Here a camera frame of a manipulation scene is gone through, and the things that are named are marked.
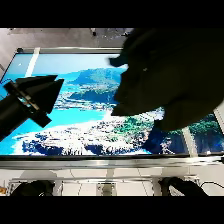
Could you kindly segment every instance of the display screen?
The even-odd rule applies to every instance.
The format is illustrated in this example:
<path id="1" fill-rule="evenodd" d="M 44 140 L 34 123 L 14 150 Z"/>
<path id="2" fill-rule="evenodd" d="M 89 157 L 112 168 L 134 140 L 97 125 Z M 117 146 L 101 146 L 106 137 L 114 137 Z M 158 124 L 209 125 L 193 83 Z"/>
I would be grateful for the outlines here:
<path id="1" fill-rule="evenodd" d="M 153 144 L 147 144 L 154 120 L 163 117 L 162 108 L 132 117 L 110 115 L 117 103 L 113 96 L 120 84 L 120 75 L 127 69 L 109 65 L 108 58 L 117 56 L 40 54 L 32 76 L 57 74 L 58 78 L 65 79 L 54 109 L 48 115 L 52 122 L 41 128 L 28 119 L 0 142 L 0 155 L 188 154 L 181 130 L 165 135 L 155 132 Z M 25 77 L 31 58 L 32 54 L 17 54 L 2 82 Z M 0 95 L 4 98 L 7 93 L 3 85 L 0 85 Z M 189 130 L 198 152 L 223 151 L 223 134 L 213 114 Z"/>

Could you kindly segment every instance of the turquoise water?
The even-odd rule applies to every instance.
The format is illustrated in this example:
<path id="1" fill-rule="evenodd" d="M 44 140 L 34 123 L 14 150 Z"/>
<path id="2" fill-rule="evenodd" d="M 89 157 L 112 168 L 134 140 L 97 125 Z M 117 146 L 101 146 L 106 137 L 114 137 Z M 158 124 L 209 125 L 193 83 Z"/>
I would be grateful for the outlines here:
<path id="1" fill-rule="evenodd" d="M 12 148 L 12 146 L 16 143 L 16 141 L 12 138 L 19 134 L 25 134 L 28 132 L 39 132 L 51 127 L 71 125 L 75 123 L 87 122 L 90 120 L 101 120 L 104 115 L 104 111 L 80 111 L 77 108 L 68 110 L 53 110 L 52 113 L 48 115 L 52 119 L 52 121 L 45 128 L 41 128 L 31 119 L 29 119 L 1 142 L 0 155 L 8 155 L 13 153 L 14 149 Z"/>

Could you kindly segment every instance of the sky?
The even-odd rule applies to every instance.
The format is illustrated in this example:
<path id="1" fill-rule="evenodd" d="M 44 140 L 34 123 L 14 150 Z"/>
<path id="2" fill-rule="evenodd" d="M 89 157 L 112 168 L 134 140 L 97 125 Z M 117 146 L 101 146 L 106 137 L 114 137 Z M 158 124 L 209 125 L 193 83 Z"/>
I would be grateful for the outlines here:
<path id="1" fill-rule="evenodd" d="M 8 68 L 7 76 L 25 75 L 32 56 L 33 54 L 17 54 Z M 86 69 L 113 68 L 109 65 L 108 58 L 117 56 L 118 54 L 39 54 L 33 74 L 67 74 Z"/>

